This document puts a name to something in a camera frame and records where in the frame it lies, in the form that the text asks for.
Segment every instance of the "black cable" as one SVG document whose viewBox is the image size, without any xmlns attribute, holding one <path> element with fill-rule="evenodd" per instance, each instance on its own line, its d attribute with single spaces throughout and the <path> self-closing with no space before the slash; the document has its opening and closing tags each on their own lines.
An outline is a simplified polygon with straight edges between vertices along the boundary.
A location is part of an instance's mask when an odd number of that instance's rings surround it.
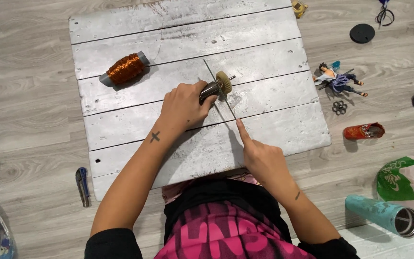
<svg viewBox="0 0 414 259">
<path fill-rule="evenodd" d="M 396 19 L 396 18 L 395 18 L 395 16 L 394 16 L 394 13 L 393 13 L 391 10 L 386 9 L 384 6 L 382 6 L 382 7 L 381 7 L 381 11 L 379 12 L 379 14 L 378 14 L 378 15 L 376 16 L 376 18 L 375 18 L 375 21 L 376 21 L 377 23 L 381 24 L 381 21 L 382 21 L 382 20 L 384 20 L 384 19 L 386 18 L 387 13 L 390 13 L 390 14 L 391 14 L 391 16 L 392 16 L 392 18 L 391 18 L 391 22 L 390 22 L 390 23 L 388 23 L 388 24 L 383 24 L 383 27 L 384 27 L 384 26 L 389 26 L 389 25 L 391 25 L 391 24 L 394 22 L 394 20 Z"/>
</svg>

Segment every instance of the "hand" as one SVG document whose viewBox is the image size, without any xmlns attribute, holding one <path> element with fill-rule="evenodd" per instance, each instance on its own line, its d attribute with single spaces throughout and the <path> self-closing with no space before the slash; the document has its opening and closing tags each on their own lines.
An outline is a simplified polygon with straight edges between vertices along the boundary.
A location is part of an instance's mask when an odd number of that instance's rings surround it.
<svg viewBox="0 0 414 259">
<path fill-rule="evenodd" d="M 272 195 L 285 191 L 291 196 L 299 190 L 288 171 L 282 149 L 251 139 L 241 119 L 236 124 L 244 143 L 245 166 L 253 177 Z"/>
<path fill-rule="evenodd" d="M 207 85 L 200 80 L 195 84 L 181 83 L 164 97 L 159 121 L 181 134 L 196 123 L 204 120 L 216 95 L 209 96 L 202 105 L 199 104 L 199 95 Z"/>
</svg>

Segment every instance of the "person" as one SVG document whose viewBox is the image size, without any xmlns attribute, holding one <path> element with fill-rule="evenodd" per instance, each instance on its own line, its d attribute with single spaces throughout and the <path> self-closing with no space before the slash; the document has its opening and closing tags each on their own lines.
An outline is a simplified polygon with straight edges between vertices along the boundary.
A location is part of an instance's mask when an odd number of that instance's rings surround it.
<svg viewBox="0 0 414 259">
<path fill-rule="evenodd" d="M 363 85 L 362 81 L 357 80 L 354 74 L 337 74 L 333 69 L 328 68 L 326 63 L 320 63 L 319 70 L 322 72 L 320 77 L 313 76 L 315 85 L 320 85 L 323 82 L 327 83 L 332 91 L 335 93 L 341 93 L 342 91 L 348 91 L 359 94 L 360 96 L 367 97 L 367 93 L 355 91 L 354 88 L 346 85 L 349 80 L 353 80 L 356 85 Z"/>
<path fill-rule="evenodd" d="M 98 207 L 85 259 L 142 258 L 132 229 L 167 151 L 215 102 L 210 96 L 199 104 L 206 85 L 182 83 L 165 95 L 161 115 Z M 155 258 L 358 258 L 293 180 L 282 150 L 251 139 L 240 119 L 236 124 L 255 184 L 218 177 L 191 182 L 165 206 L 164 247 Z M 278 203 L 290 217 L 298 246 Z"/>
</svg>

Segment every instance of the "black sleeve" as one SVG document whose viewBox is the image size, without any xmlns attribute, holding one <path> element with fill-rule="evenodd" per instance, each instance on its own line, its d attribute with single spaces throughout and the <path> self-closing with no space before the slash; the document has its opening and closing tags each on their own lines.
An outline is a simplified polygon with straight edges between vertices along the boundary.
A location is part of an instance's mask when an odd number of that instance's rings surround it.
<svg viewBox="0 0 414 259">
<path fill-rule="evenodd" d="M 301 242 L 298 247 L 317 259 L 359 259 L 356 249 L 344 238 L 333 239 L 324 244 Z"/>
<path fill-rule="evenodd" d="M 91 236 L 84 259 L 143 259 L 135 235 L 130 229 L 104 230 Z"/>
</svg>

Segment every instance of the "wooden plank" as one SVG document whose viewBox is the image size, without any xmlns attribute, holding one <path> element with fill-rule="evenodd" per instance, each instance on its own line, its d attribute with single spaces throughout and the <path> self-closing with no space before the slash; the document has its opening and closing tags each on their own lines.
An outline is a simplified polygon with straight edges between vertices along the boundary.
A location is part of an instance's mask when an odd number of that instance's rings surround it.
<svg viewBox="0 0 414 259">
<path fill-rule="evenodd" d="M 301 38 L 244 48 L 204 57 L 213 71 L 236 75 L 233 85 L 296 73 L 309 69 Z M 78 81 L 84 116 L 160 101 L 181 82 L 194 83 L 212 76 L 202 58 L 177 61 L 150 68 L 148 74 L 127 88 L 116 91 L 98 77 Z"/>
<path fill-rule="evenodd" d="M 247 117 L 243 122 L 251 138 L 278 146 L 285 155 L 331 144 L 319 102 Z M 115 175 L 140 144 L 138 141 L 89 152 L 92 182 L 98 200 L 103 198 Z M 169 154 L 153 188 L 244 165 L 242 141 L 235 121 L 187 131 Z"/>
<path fill-rule="evenodd" d="M 188 24 L 73 45 L 77 79 L 103 74 L 123 56 L 143 51 L 152 65 L 299 38 L 291 8 Z"/>
<path fill-rule="evenodd" d="M 138 32 L 233 17 L 291 6 L 290 0 L 185 0 L 126 6 L 72 16 L 71 44 L 96 41 Z"/>
<path fill-rule="evenodd" d="M 285 109 L 319 100 L 310 71 L 245 83 L 233 87 L 228 102 L 238 118 Z M 89 150 L 143 140 L 161 113 L 162 101 L 84 118 Z M 234 120 L 225 102 L 216 101 L 202 124 Z"/>
</svg>

